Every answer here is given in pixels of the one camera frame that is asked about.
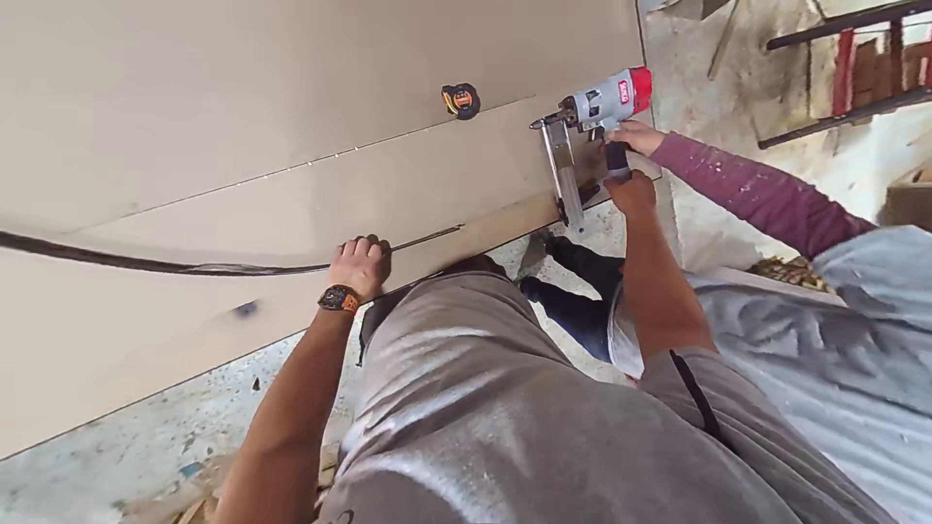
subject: black watch face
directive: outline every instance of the black watch face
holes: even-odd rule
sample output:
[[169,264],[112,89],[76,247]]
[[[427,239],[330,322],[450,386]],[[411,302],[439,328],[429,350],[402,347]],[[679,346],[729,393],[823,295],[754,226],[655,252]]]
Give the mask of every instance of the black watch face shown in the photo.
[[321,299],[317,303],[328,310],[342,310],[343,300],[346,299],[347,293],[348,291],[342,287],[329,287],[323,292]]

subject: floor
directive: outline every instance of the floor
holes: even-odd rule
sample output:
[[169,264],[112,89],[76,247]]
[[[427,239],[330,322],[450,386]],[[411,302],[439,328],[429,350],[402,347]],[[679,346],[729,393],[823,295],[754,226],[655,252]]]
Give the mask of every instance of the floor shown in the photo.
[[[932,136],[924,134],[932,120],[932,104],[875,118],[869,126],[820,133],[760,152],[755,146],[759,138],[825,113],[832,49],[830,42],[813,47],[813,87],[808,90],[804,50],[764,54],[761,44],[774,32],[816,23],[816,5],[806,0],[739,1],[733,39],[711,82],[706,71],[732,4],[701,22],[663,11],[644,15],[657,127],[794,172],[854,213],[873,218],[887,184],[932,154]],[[831,15],[878,3],[882,2],[833,0],[821,2],[821,8]],[[927,26],[914,31],[927,31]],[[669,174],[659,181],[658,195],[667,234],[686,269],[742,269],[764,255],[793,255],[787,246],[763,237]],[[610,202],[587,211],[586,218],[586,245],[605,255],[624,254],[624,218]],[[527,246],[525,237],[491,254],[514,276]],[[595,296],[552,260],[544,261],[539,276]],[[586,354],[539,307],[535,311],[576,366],[599,380],[625,381],[617,369]],[[325,462],[335,460],[336,445],[352,417],[352,392],[361,375],[356,366],[358,329],[355,325],[350,337],[325,435]],[[0,522],[159,522],[216,490],[263,391],[298,337],[0,462]]]

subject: nail gun handle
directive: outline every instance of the nail gun handle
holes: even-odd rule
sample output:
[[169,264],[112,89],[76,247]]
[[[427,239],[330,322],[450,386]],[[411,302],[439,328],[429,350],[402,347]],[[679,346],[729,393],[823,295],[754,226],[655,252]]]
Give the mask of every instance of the nail gun handle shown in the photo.
[[627,150],[628,144],[625,142],[608,142],[605,144],[605,160],[609,167],[609,174],[606,178],[621,178],[624,182],[631,179]]

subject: maroon sleeve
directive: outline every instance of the maroon sleeve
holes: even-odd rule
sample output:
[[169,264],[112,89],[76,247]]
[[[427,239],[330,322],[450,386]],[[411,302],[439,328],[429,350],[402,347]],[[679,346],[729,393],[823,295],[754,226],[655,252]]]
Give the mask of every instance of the maroon sleeve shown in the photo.
[[651,160],[810,260],[876,228],[787,172],[681,134],[669,133]]

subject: orange tape measure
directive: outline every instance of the orange tape measure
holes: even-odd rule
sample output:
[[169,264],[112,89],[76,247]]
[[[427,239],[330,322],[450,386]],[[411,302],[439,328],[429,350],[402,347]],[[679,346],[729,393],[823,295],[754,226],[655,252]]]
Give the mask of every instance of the orange tape measure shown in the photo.
[[443,86],[442,93],[446,110],[458,120],[469,120],[479,114],[479,94],[472,84]]

